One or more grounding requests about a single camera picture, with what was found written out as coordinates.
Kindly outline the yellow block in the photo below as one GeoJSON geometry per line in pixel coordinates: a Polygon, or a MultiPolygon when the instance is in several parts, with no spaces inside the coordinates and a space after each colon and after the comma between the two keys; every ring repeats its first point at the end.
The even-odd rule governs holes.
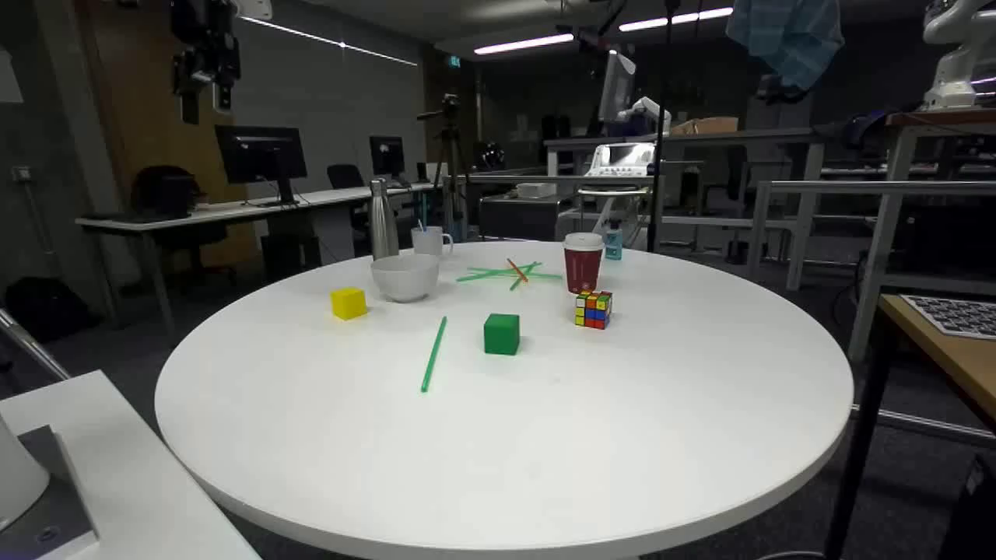
{"type": "Polygon", "coordinates": [[[330,312],[338,321],[363,317],[367,315],[367,295],[356,285],[338,285],[330,291],[330,312]]]}

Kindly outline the green block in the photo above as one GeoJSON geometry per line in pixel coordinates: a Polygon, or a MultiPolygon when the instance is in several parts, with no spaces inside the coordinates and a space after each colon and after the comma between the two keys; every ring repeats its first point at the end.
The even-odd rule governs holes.
{"type": "Polygon", "coordinates": [[[517,355],[519,350],[519,317],[517,315],[489,315],[481,324],[481,338],[489,355],[517,355]]]}

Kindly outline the crossed green and orange sticks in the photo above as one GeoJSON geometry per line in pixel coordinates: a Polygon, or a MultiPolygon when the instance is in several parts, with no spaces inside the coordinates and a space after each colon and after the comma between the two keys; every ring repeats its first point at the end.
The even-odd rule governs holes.
{"type": "Polygon", "coordinates": [[[507,277],[510,291],[524,284],[532,284],[532,281],[564,281],[564,272],[543,270],[541,260],[517,264],[507,257],[502,266],[469,266],[466,272],[457,277],[457,284],[493,281],[493,277],[507,277]]]}

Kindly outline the green straw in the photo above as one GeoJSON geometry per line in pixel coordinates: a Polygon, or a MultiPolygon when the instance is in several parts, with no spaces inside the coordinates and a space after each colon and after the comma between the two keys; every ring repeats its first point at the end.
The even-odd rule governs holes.
{"type": "Polygon", "coordinates": [[[433,387],[433,375],[434,375],[434,364],[439,364],[445,329],[448,329],[448,317],[443,315],[439,327],[434,327],[434,336],[433,336],[433,346],[430,346],[430,355],[426,355],[423,375],[421,375],[421,390],[423,395],[433,387]]]}

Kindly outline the white mug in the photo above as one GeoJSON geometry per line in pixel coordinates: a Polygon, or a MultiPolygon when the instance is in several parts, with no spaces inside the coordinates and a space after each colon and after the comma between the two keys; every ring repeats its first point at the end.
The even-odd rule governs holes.
{"type": "Polygon", "coordinates": [[[445,244],[451,244],[454,237],[443,227],[413,227],[411,230],[411,249],[421,255],[439,255],[445,244]]]}

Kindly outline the white bowl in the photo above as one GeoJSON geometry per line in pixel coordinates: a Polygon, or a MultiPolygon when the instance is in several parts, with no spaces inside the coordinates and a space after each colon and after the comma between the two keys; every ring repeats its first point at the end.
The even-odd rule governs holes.
{"type": "Polygon", "coordinates": [[[388,302],[418,302],[426,298],[439,284],[443,260],[434,255],[388,255],[371,264],[372,284],[388,302]]]}

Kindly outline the red paper cup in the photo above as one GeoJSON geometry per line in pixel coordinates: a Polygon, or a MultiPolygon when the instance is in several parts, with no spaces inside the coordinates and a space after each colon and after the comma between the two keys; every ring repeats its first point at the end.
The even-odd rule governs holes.
{"type": "Polygon", "coordinates": [[[598,233],[564,237],[566,290],[582,291],[598,285],[602,240],[598,233]]]}

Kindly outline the rubiks cube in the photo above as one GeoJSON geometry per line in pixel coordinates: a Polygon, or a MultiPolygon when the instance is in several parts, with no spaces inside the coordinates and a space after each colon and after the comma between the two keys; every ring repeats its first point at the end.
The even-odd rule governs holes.
{"type": "Polygon", "coordinates": [[[582,290],[575,295],[572,321],[579,327],[605,329],[614,317],[614,295],[602,290],[582,290]]]}

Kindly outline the round white table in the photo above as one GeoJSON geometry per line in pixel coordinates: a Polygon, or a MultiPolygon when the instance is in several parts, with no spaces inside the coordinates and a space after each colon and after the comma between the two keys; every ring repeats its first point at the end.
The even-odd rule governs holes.
{"type": "Polygon", "coordinates": [[[330,291],[367,260],[222,309],[158,372],[168,448],[227,510],[367,560],[667,551],[765,512],[837,448],[852,369],[792,302],[626,253],[602,270],[610,327],[586,329],[564,281],[457,284],[507,257],[564,272],[555,242],[466,242],[430,298],[356,321],[330,291]],[[489,315],[519,317],[517,355],[486,350],[489,315]]]}

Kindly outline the small blue cup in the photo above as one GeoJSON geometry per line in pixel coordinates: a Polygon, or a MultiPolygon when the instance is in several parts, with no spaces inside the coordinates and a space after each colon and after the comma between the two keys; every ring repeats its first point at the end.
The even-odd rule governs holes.
{"type": "Polygon", "coordinates": [[[621,260],[621,233],[619,230],[602,233],[602,255],[605,255],[605,260],[621,260]]]}

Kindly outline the steel water bottle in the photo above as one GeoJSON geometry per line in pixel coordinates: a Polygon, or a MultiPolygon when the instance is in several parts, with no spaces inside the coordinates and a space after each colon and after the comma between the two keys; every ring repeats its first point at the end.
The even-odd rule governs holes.
{"type": "Polygon", "coordinates": [[[398,253],[394,208],[387,181],[371,184],[371,242],[375,257],[398,253]]]}

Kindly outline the black computer monitor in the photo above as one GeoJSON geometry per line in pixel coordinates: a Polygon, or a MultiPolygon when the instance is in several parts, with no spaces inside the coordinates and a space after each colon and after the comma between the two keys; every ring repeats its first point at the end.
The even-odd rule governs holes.
{"type": "Polygon", "coordinates": [[[213,138],[231,184],[272,181],[278,197],[292,201],[288,181],[307,174],[294,127],[216,124],[213,138]]]}

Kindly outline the blue hanging cloth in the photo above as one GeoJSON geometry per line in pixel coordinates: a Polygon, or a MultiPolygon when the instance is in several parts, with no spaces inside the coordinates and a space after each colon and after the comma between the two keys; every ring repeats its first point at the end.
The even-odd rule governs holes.
{"type": "Polygon", "coordinates": [[[840,0],[735,0],[724,37],[785,86],[812,90],[843,45],[840,0]]]}

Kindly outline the white desk corner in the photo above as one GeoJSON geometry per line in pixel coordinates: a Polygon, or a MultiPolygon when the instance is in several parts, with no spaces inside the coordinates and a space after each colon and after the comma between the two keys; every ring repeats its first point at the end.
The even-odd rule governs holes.
{"type": "Polygon", "coordinates": [[[101,369],[11,395],[0,417],[57,436],[92,521],[48,560],[259,560],[101,369]]]}

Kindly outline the wooden side table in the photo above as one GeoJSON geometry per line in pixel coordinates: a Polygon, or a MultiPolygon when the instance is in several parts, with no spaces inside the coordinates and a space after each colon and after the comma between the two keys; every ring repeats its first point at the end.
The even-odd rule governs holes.
{"type": "Polygon", "coordinates": [[[996,338],[983,331],[954,331],[932,321],[919,295],[887,291],[875,305],[870,321],[870,357],[866,364],[861,399],[857,404],[857,425],[843,464],[843,480],[833,497],[831,527],[821,548],[825,560],[843,560],[852,506],[859,497],[866,461],[870,450],[875,425],[880,421],[880,401],[889,380],[894,355],[908,338],[925,357],[929,357],[954,395],[985,425],[996,423],[996,338]]]}

